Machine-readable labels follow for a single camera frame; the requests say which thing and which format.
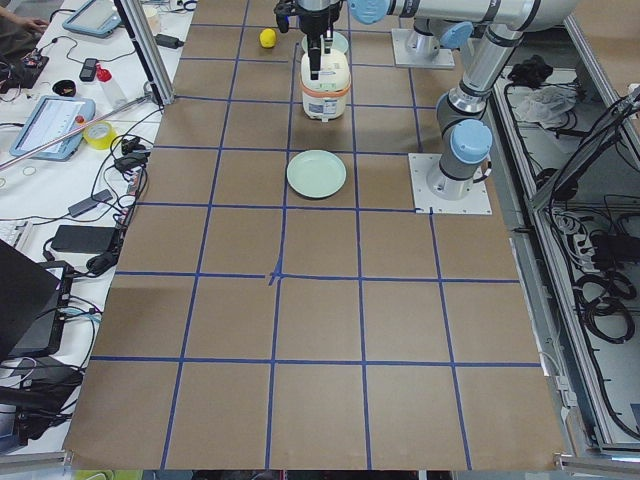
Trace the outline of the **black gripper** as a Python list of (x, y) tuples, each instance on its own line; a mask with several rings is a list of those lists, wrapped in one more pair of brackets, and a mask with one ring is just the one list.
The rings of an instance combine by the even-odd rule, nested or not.
[(321, 69), (321, 35), (323, 53), (330, 54), (333, 47), (333, 25), (339, 19), (339, 0), (297, 0), (296, 12), (302, 32), (308, 36), (310, 79), (317, 80)]

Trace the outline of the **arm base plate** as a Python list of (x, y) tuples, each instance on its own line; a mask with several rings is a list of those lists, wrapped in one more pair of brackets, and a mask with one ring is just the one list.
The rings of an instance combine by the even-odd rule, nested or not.
[(414, 210), (419, 214), (491, 215), (484, 171), (471, 179), (453, 180), (440, 169), (440, 154), (408, 155)]
[(394, 62), (400, 68), (453, 70), (455, 60), (451, 49), (442, 48), (432, 35), (413, 29), (391, 30)]

